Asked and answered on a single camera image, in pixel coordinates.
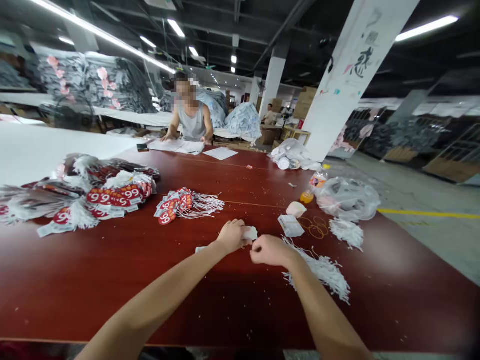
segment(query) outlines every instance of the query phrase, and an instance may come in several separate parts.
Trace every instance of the plastic bag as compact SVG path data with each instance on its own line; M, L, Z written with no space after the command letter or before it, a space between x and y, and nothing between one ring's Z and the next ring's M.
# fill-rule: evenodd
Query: plastic bag
M304 151L305 146L297 139L288 138L282 142L280 146L274 148L273 151L268 154L268 157L282 170L295 170L301 167L303 170L319 171L322 168L322 164L306 158L303 155Z
M372 219L381 203L379 193L372 186L345 177L328 180L315 195L320 209L350 222Z

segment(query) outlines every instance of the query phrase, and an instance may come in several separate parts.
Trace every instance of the paper sheet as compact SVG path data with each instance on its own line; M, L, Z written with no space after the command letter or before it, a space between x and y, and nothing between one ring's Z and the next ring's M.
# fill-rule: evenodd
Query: paper sheet
M150 150L198 155L204 150L205 144L203 142L185 141L182 139L167 141L154 140L148 144L148 148Z
M218 160L225 160L232 157L233 155L237 155L238 152L232 151L226 147L218 147L216 149L206 151L204 152L204 154Z

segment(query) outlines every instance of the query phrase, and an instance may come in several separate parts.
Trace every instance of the clear plastic bag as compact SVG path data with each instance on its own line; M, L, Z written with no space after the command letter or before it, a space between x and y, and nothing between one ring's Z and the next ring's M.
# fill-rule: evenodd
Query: clear plastic bag
M372 219L381 201L370 185L345 177L335 177L315 192L316 203L327 214L358 222Z

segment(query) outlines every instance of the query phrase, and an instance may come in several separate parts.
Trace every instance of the person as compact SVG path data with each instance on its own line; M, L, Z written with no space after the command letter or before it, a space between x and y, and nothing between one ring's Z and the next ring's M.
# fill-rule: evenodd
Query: person
M217 239L186 258L127 302L98 331L77 360L134 360L205 275L227 255L251 244L243 220L228 221ZM286 268L322 359L372 360L372 355L300 254L281 239L262 235L250 251L254 264Z
M275 122L275 113L272 111L274 106L272 104L268 104L268 112L263 117L262 121L265 121L265 125L273 125Z
M177 138L177 130L181 124L183 139L187 141L202 141L211 144L214 137L214 127L207 105L196 99L195 86L184 72L175 74L174 92L179 100L174 105L173 119L168 132L160 141Z

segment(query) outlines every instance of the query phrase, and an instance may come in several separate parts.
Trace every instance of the forearm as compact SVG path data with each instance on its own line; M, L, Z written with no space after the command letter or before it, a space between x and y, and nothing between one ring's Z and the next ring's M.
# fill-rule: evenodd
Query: forearm
M124 305L77 359L136 359L154 332L227 253L214 241L167 271Z
M371 359L371 353L307 263L297 256L288 270L322 358Z

